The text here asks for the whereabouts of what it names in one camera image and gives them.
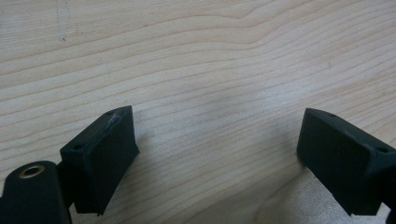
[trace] screw hole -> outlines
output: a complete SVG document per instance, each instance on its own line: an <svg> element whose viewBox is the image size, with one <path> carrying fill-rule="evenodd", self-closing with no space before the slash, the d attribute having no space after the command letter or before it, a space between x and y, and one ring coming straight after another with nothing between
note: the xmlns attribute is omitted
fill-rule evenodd
<svg viewBox="0 0 396 224"><path fill-rule="evenodd" d="M73 149L74 149L74 150L80 150L80 149L82 149L82 148L84 148L84 147L85 147L84 145L78 144L78 145L73 146Z"/></svg>
<svg viewBox="0 0 396 224"><path fill-rule="evenodd" d="M27 179L41 174L45 170L43 165L34 165L20 172L20 178Z"/></svg>
<svg viewBox="0 0 396 224"><path fill-rule="evenodd" d="M389 152L389 150L387 148L384 147L376 147L375 148L377 151L383 152L383 153L387 153Z"/></svg>

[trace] light wood surface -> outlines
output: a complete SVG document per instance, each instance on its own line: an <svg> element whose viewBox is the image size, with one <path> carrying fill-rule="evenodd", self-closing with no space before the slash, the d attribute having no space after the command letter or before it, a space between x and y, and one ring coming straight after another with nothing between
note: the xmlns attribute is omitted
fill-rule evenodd
<svg viewBox="0 0 396 224"><path fill-rule="evenodd" d="M0 1L0 187L107 110L141 150L75 223L251 223L306 107L396 147L396 1Z"/></svg>

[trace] wood grain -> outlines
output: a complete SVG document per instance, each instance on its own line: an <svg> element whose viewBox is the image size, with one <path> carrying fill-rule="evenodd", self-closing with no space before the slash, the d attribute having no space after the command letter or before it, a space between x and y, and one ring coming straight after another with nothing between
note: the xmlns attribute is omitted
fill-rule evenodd
<svg viewBox="0 0 396 224"><path fill-rule="evenodd" d="M306 107L396 147L395 24L390 0L3 0L0 187L132 105L141 154L75 223L258 221Z"/></svg>

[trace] black mechanical part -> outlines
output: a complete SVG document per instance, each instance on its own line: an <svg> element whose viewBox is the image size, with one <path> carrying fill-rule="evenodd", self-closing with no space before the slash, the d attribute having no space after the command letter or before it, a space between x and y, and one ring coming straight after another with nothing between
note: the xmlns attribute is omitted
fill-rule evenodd
<svg viewBox="0 0 396 224"><path fill-rule="evenodd" d="M297 155L349 215L396 208L396 150L347 121L307 108Z"/></svg>
<svg viewBox="0 0 396 224"><path fill-rule="evenodd" d="M55 163L32 162L7 176L0 223L71 223Z"/></svg>
<svg viewBox="0 0 396 224"><path fill-rule="evenodd" d="M60 164L37 161L7 177L0 223L72 223L72 203L102 215L138 153L132 108L106 112L61 149Z"/></svg>

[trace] black plastic part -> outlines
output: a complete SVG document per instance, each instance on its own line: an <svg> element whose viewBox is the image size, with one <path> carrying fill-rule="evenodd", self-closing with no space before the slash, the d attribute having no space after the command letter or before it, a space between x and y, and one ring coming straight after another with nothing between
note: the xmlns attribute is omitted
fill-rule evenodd
<svg viewBox="0 0 396 224"><path fill-rule="evenodd" d="M131 106L109 111L61 149L63 161L13 171L0 199L0 223L69 224L68 207L103 214L139 153Z"/></svg>
<svg viewBox="0 0 396 224"><path fill-rule="evenodd" d="M60 169L74 179L64 188L73 189L77 211L102 215L138 153L130 106L108 111L64 146Z"/></svg>
<svg viewBox="0 0 396 224"><path fill-rule="evenodd" d="M0 223L71 223L55 163L32 162L8 175L0 200Z"/></svg>
<svg viewBox="0 0 396 224"><path fill-rule="evenodd" d="M375 215L385 198L395 202L396 150L333 114L305 110L297 155L349 215Z"/></svg>

